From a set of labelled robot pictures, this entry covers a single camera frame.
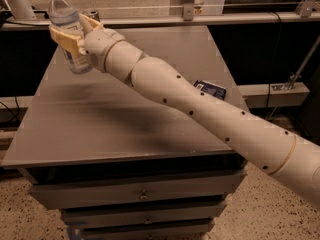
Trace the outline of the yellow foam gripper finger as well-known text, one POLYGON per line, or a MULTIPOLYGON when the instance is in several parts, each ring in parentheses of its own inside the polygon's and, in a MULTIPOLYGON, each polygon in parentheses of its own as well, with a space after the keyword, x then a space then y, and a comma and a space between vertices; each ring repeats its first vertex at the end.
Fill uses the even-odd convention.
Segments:
POLYGON ((79 14, 80 24, 81 24, 81 32, 83 34, 88 34, 92 31, 102 30, 103 24, 93 18, 90 18, 84 14, 79 14))
POLYGON ((72 30, 50 25, 49 32, 52 40, 72 55, 76 57, 86 55, 84 48, 86 32, 83 29, 72 30))

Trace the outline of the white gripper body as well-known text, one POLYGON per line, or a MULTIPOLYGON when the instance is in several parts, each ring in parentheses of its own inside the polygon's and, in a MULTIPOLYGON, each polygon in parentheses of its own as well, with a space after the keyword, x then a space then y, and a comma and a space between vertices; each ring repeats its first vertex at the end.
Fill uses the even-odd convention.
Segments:
POLYGON ((84 48, 89 64, 105 73, 105 61, 109 51, 116 43, 124 40, 123 35, 112 29, 100 29, 88 33, 84 39, 84 48))

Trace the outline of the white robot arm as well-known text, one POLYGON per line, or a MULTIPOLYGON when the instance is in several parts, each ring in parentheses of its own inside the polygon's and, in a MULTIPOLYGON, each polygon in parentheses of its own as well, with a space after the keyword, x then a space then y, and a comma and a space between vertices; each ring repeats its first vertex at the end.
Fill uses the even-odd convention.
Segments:
POLYGON ((320 208, 320 146, 204 93, 167 62, 128 43, 100 22, 80 16, 80 28, 51 24, 51 38, 89 65, 143 97, 199 123, 258 169, 320 208))

